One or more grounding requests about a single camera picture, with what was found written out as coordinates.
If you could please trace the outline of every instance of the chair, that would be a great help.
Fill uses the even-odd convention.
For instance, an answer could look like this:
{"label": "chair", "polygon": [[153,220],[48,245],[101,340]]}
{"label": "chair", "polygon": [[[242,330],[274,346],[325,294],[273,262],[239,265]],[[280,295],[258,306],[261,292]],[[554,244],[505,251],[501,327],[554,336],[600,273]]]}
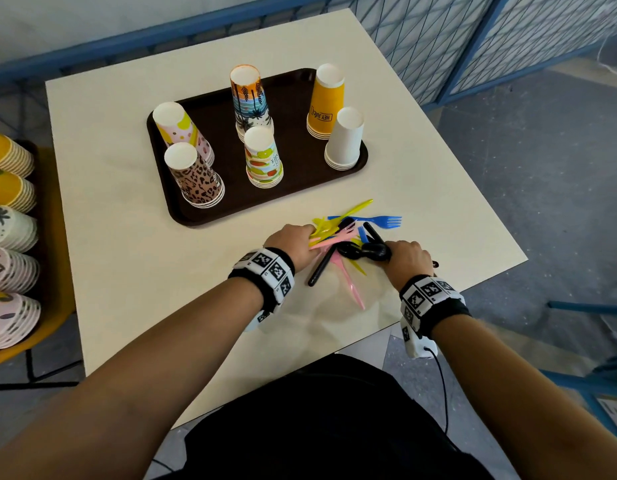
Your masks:
{"label": "chair", "polygon": [[[566,301],[550,301],[548,307],[561,310],[573,310],[575,312],[597,313],[617,315],[616,305],[591,305],[586,303],[568,303]],[[615,436],[617,426],[609,416],[613,413],[609,406],[598,401],[598,395],[610,396],[604,399],[617,398],[617,356],[610,358],[602,365],[596,367],[586,377],[571,376],[557,372],[540,370],[548,379],[556,385],[575,389],[587,403],[593,415]]]}
{"label": "chair", "polygon": [[68,244],[55,154],[50,148],[37,149],[30,142],[18,141],[18,143],[31,151],[36,158],[36,169],[31,180],[36,186],[38,204],[31,215],[38,220],[40,240],[30,254],[40,261],[41,275],[38,284],[27,295],[39,300],[42,307],[40,323],[33,333],[13,347],[0,350],[0,363],[21,352],[26,354],[26,372],[29,382],[0,384],[0,390],[73,387],[79,382],[40,381],[81,364],[81,360],[41,376],[34,374],[32,347],[53,334],[75,312],[75,294],[68,259]]}

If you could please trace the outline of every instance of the person's left arm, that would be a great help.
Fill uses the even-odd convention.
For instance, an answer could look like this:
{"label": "person's left arm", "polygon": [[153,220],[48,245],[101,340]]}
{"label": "person's left arm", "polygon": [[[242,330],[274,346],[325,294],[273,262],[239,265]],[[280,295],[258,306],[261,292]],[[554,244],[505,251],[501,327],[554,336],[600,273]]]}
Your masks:
{"label": "person's left arm", "polygon": [[[287,225],[264,246],[301,271],[313,231]],[[230,278],[144,332],[0,450],[0,480],[141,479],[262,304],[256,285]]]}

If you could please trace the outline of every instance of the white table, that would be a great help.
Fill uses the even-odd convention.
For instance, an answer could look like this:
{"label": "white table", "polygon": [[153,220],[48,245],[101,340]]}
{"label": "white table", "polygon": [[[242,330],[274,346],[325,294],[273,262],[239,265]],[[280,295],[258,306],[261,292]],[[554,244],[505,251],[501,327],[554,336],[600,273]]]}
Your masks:
{"label": "white table", "polygon": [[[227,88],[239,63],[267,77],[325,62],[345,71],[346,104],[366,115],[367,166],[202,228],[173,221],[146,131],[153,108]],[[383,237],[421,242],[458,289],[526,259],[348,10],[52,80],[47,90],[87,374],[224,280],[283,224],[368,198],[367,215],[404,217]],[[177,424],[398,321],[397,293],[375,266],[362,266],[369,276],[352,277],[365,312],[334,267],[312,289],[300,274],[283,313],[242,335]]]}

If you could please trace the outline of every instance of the hand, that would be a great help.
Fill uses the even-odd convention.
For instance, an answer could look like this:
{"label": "hand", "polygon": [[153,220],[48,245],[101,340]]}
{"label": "hand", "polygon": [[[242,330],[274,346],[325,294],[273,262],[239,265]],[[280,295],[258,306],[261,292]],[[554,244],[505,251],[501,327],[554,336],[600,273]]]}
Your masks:
{"label": "hand", "polygon": [[293,261],[295,273],[299,273],[320,254],[319,249],[309,249],[309,237],[315,232],[311,225],[285,225],[278,232],[266,239],[265,248],[278,248],[288,254]]}
{"label": "hand", "polygon": [[433,275],[433,261],[429,251],[424,251],[416,241],[387,241],[393,256],[380,264],[384,268],[393,288],[401,291],[404,285],[418,274]]}

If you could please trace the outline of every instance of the metal grid partition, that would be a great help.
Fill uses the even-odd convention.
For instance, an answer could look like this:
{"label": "metal grid partition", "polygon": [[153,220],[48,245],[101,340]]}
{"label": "metal grid partition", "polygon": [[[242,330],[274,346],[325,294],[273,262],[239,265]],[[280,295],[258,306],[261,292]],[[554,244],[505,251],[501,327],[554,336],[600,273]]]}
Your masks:
{"label": "metal grid partition", "polygon": [[259,0],[0,65],[0,98],[18,95],[18,117],[0,112],[10,136],[25,137],[31,104],[46,108],[45,79],[188,45],[351,9],[419,104],[432,102],[490,0]]}
{"label": "metal grid partition", "polygon": [[494,15],[451,94],[475,92],[617,34],[617,0],[501,0]]}

